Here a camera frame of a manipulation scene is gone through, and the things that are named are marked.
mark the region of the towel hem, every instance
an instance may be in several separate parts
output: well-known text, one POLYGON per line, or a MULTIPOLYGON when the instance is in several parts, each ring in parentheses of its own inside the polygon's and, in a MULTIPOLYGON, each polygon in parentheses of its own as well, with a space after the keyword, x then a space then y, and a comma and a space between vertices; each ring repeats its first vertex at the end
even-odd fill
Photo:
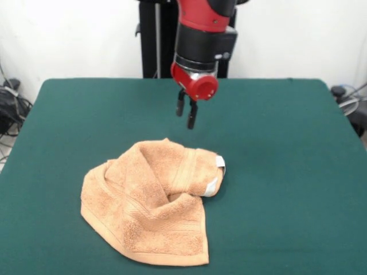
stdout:
POLYGON ((203 253, 192 256, 179 256, 172 254, 132 253, 123 248, 123 246, 121 245, 119 240, 114 236, 114 234, 111 231, 109 231, 106 228, 106 226, 95 217, 95 215, 88 209, 87 206, 84 205, 83 202, 81 203, 80 213, 81 216, 92 226, 92 228, 106 242, 108 242, 119 253, 134 261, 143 262, 150 265, 167 265, 167 266, 196 266, 196 265, 205 265, 209 263, 208 240, 206 237, 204 212, 203 217, 201 218, 201 228, 204 234, 202 244, 203 253))

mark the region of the black cable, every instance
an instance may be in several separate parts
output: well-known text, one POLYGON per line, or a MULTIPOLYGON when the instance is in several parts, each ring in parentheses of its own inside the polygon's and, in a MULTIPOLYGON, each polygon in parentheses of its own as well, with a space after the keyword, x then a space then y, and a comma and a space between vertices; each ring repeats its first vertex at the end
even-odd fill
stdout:
POLYGON ((3 145, 5 147, 7 147, 7 148, 13 148, 13 146, 8 145, 8 144, 5 144, 4 142, 0 142, 0 145, 3 145))
POLYGON ((360 92, 361 90, 363 90, 364 88, 367 87, 367 83, 363 84, 362 86, 360 86, 358 89, 354 90, 352 93, 346 95, 346 96, 352 96, 355 95, 356 93, 360 92))
POLYGON ((7 159, 8 157, 9 157, 9 155, 8 155, 8 156, 3 156, 3 157, 0 159, 0 162, 2 162, 3 160, 7 159))

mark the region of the green table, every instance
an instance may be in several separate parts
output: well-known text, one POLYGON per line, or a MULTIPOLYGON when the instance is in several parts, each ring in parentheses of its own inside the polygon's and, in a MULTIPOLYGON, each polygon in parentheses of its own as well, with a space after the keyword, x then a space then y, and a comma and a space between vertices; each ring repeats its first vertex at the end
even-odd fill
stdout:
POLYGON ((222 80, 196 127, 172 80, 49 80, 0 176, 0 274, 367 274, 367 154, 318 80, 222 80), (224 156, 210 264, 148 266, 80 216, 87 171, 140 140, 224 156))

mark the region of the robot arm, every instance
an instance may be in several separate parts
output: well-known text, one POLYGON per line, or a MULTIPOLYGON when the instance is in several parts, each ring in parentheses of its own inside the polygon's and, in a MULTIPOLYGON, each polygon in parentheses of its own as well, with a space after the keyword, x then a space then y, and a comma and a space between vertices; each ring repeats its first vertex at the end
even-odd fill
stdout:
POLYGON ((220 60, 229 60, 237 31, 229 27, 237 0, 177 0, 179 23, 171 73, 182 87, 177 115, 181 116, 184 97, 190 97, 188 128, 194 127, 198 100, 211 99, 218 89, 220 60))

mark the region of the cable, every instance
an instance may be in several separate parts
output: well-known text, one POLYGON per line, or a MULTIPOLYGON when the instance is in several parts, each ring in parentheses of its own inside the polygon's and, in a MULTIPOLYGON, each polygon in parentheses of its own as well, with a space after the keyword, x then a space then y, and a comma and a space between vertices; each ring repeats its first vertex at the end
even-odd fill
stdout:
POLYGON ((355 87, 353 87, 352 85, 349 84, 341 84, 340 87, 344 87, 344 88, 350 88, 353 90, 353 92, 355 92, 357 89, 355 87))
POLYGON ((7 77, 4 74, 4 70, 2 69, 2 65, 1 65, 1 58, 0 58, 0 73, 2 75, 2 77, 4 78, 4 80, 9 83, 9 86, 11 87, 11 89, 14 90, 13 84, 7 79, 7 77))
POLYGON ((8 157, 9 157, 9 155, 8 155, 8 156, 3 156, 3 157, 0 159, 0 162, 2 162, 3 160, 7 159, 8 157))
POLYGON ((348 95, 345 95, 344 98, 355 95, 356 93, 360 92, 361 90, 363 90, 366 87, 367 87, 367 83, 363 84, 362 86, 360 86, 358 89, 356 89, 352 93, 349 93, 348 95))
POLYGON ((354 108, 349 110, 348 112, 345 112, 344 115, 345 116, 350 116, 352 113, 354 113, 358 109, 359 106, 360 106, 360 102, 358 101, 358 102, 356 102, 354 108))
POLYGON ((8 145, 8 144, 5 144, 4 142, 0 142, 0 145, 3 145, 3 146, 5 146, 5 147, 7 147, 7 148, 13 148, 13 146, 8 145))
POLYGON ((361 101, 367 101, 367 97, 362 97, 362 98, 355 97, 355 98, 353 98, 351 100, 348 100, 346 102, 343 102, 343 103, 339 104, 339 108, 343 108, 343 107, 346 107, 346 106, 348 106, 350 104, 354 104, 355 103, 356 105, 354 106, 354 108, 352 110, 349 110, 347 112, 344 112, 344 115, 345 116, 349 116, 349 115, 351 115, 352 113, 354 113, 358 109, 358 107, 360 106, 360 102, 361 101))

